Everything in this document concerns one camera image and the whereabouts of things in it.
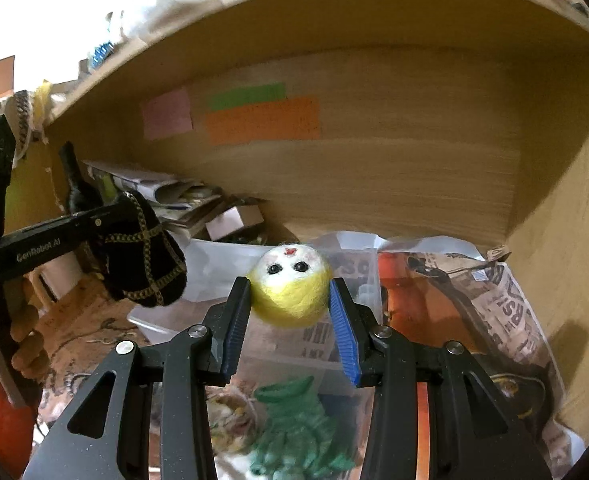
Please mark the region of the person's left hand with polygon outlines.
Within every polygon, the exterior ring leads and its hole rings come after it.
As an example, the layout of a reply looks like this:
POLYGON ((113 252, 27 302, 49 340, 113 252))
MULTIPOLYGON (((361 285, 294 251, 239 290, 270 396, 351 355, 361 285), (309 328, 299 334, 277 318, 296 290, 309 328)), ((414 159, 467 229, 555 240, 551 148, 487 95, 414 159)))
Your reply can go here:
POLYGON ((36 329, 40 314, 34 304, 34 288, 27 278, 17 278, 6 285, 11 313, 10 336, 18 345, 11 358, 12 367, 24 378, 42 382, 49 370, 49 356, 44 336, 36 329))

